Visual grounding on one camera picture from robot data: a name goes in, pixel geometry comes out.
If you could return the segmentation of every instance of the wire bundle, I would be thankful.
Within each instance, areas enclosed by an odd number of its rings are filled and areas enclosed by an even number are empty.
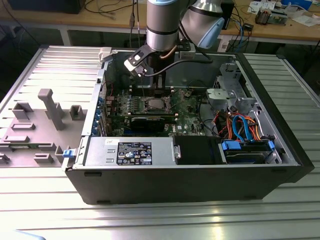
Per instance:
[[[213,119],[214,124],[218,117],[222,116],[222,112],[218,112]],[[242,127],[237,131],[237,123],[242,123]],[[218,133],[219,137],[228,140],[236,140],[244,142],[244,138],[241,136],[241,132],[244,131],[246,139],[248,141],[261,140],[258,131],[258,123],[249,116],[242,115],[237,112],[231,112],[230,114],[225,114],[225,124],[226,126],[221,129]],[[227,129],[227,134],[222,136],[223,132]]]
[[[232,51],[234,51],[234,49],[236,48],[235,52],[237,53],[237,52],[238,52],[240,49],[242,49],[243,47],[245,47],[245,48],[244,48],[244,51],[247,50],[247,47],[248,47],[249,41],[250,41],[250,36],[252,35],[252,32],[247,31],[247,32],[248,32],[248,37],[247,37],[245,40],[243,40],[245,31],[244,31],[244,29],[243,29],[242,26],[245,24],[245,21],[244,21],[244,19],[240,16],[236,4],[234,4],[233,9],[235,9],[236,13],[232,13],[232,15],[235,16],[235,17],[237,17],[238,20],[237,20],[236,18],[233,18],[233,17],[230,18],[230,20],[231,20],[231,21],[234,21],[234,22],[236,23],[235,26],[236,26],[236,28],[239,30],[239,34],[236,36],[234,42],[229,46],[229,48],[228,48],[226,51],[227,51],[227,52],[230,51],[231,48],[232,48]],[[239,41],[239,43],[238,43],[237,45],[235,45],[235,44],[236,44],[236,41],[237,41],[237,39],[238,39],[239,36],[240,36],[240,41]]]

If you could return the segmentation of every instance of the white label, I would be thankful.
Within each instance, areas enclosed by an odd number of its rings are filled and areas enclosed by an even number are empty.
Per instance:
[[[119,142],[120,142],[120,139],[107,138],[104,142],[104,145],[118,145]]]

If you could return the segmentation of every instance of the connector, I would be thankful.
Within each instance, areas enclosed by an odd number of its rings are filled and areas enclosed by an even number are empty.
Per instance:
[[[130,16],[129,26],[131,29],[135,27],[135,14],[132,12]]]

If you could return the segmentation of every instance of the metal bracket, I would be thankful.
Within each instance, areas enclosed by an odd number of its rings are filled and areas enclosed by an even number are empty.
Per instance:
[[[108,57],[111,53],[111,47],[102,47],[99,52],[99,60],[101,63],[106,62],[105,58]]]
[[[143,73],[147,72],[143,60],[154,52],[155,50],[151,49],[148,45],[143,45],[125,60],[124,65],[130,72],[134,70],[141,77]]]

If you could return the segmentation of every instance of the warning label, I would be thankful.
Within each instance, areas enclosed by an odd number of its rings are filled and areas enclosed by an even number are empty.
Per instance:
[[[118,165],[152,165],[151,142],[119,142]]]

